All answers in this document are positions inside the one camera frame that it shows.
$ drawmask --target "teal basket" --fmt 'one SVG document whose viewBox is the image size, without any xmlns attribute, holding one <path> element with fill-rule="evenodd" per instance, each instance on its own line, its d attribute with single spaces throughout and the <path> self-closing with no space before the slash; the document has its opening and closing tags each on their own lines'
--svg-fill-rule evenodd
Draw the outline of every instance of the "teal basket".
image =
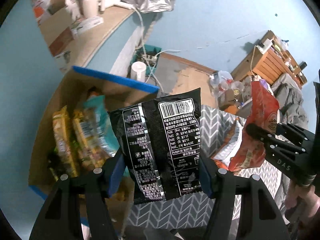
<svg viewBox="0 0 320 240">
<path fill-rule="evenodd" d="M 161 48 L 159 47 L 156 47 L 156 46 L 151 46 L 151 45 L 145 45 L 144 46 L 146 48 L 146 53 L 148 54 L 148 52 L 154 52 L 154 53 L 159 53 L 161 52 Z M 140 48 L 136 51 L 136 53 L 133 55 L 132 59 L 131 59 L 131 62 L 130 62 L 130 66 L 137 61 L 137 55 L 139 54 L 143 54 L 143 48 Z M 156 67 L 158 65 L 158 60 L 159 60 L 159 57 L 156 61 L 156 64 L 155 64 L 155 69 L 153 70 L 153 73 L 156 71 Z M 147 67 L 147 70 L 146 70 L 146 77 L 150 76 L 150 69 Z"/>
</svg>

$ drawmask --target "white mug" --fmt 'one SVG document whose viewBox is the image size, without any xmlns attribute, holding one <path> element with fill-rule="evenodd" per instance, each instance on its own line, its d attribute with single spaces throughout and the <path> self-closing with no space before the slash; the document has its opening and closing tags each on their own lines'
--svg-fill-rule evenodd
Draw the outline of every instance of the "white mug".
<svg viewBox="0 0 320 240">
<path fill-rule="evenodd" d="M 92 18 L 98 15 L 100 11 L 105 9 L 105 0 L 82 0 L 83 15 L 86 18 Z"/>
<path fill-rule="evenodd" d="M 135 79 L 140 82 L 146 81 L 147 65 L 143 62 L 136 61 L 131 65 L 131 79 Z"/>
</svg>

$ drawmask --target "blue wall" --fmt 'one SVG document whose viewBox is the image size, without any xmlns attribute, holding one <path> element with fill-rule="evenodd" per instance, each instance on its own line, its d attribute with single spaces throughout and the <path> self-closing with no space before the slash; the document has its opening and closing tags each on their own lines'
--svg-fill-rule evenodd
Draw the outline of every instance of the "blue wall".
<svg viewBox="0 0 320 240">
<path fill-rule="evenodd" d="M 146 32 L 152 22 L 154 13 L 143 13 L 141 15 Z M 138 26 L 140 26 L 140 20 L 137 13 L 134 12 L 110 35 L 88 63 L 87 68 L 109 73 L 119 53 Z"/>
<path fill-rule="evenodd" d="M 1 26 L 0 59 L 0 207 L 18 235 L 28 239 L 43 204 L 28 188 L 31 151 L 62 78 L 30 0 L 19 0 Z"/>
<path fill-rule="evenodd" d="M 290 53 L 298 64 L 307 62 L 304 73 L 313 80 L 319 68 L 320 28 L 302 0 L 176 0 L 148 44 L 182 50 L 175 55 L 231 72 L 253 48 L 249 43 L 267 30 L 290 40 Z"/>
</svg>

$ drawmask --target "black snack bag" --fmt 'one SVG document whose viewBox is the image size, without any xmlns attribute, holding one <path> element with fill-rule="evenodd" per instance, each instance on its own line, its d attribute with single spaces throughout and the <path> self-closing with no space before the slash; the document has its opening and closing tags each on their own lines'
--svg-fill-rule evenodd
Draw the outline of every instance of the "black snack bag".
<svg viewBox="0 0 320 240">
<path fill-rule="evenodd" d="M 201 190 L 200 88 L 117 109 L 109 115 L 135 181 L 134 204 Z"/>
</svg>

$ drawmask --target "teal snack package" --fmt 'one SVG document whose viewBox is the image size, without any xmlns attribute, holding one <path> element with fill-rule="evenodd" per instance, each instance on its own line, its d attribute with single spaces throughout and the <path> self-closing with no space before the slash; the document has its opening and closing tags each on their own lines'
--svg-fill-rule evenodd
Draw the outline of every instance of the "teal snack package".
<svg viewBox="0 0 320 240">
<path fill-rule="evenodd" d="M 109 157 L 113 157 L 119 148 L 119 143 L 112 130 L 104 100 L 104 95 L 91 96 L 84 102 L 84 115 L 90 124 L 93 134 L 98 138 L 100 147 Z"/>
</svg>

